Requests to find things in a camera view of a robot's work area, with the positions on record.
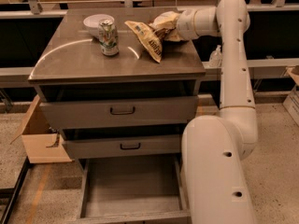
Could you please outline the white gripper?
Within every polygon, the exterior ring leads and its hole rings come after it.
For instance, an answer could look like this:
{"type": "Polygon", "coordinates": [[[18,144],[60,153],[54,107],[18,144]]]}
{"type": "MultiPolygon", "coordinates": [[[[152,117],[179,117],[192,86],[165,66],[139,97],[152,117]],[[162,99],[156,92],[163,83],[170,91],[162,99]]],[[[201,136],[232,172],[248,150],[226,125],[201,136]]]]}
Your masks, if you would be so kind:
{"type": "Polygon", "coordinates": [[[193,40],[198,37],[194,26],[195,10],[188,9],[179,14],[163,14],[158,16],[152,23],[152,27],[158,29],[173,30],[177,28],[177,32],[169,33],[164,40],[171,42],[179,42],[181,40],[193,40]]]}

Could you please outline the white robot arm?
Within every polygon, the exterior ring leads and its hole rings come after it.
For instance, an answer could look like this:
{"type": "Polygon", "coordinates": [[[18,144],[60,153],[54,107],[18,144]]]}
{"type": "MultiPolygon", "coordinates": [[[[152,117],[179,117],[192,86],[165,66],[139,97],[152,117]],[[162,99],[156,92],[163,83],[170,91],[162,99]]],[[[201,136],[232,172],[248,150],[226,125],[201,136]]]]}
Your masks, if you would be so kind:
{"type": "Polygon", "coordinates": [[[244,0],[216,7],[167,12],[154,29],[182,40],[219,35],[222,41],[220,111],[186,126],[181,145],[192,224],[256,224],[241,161],[255,148],[258,125],[244,46],[250,19],[244,0]]]}

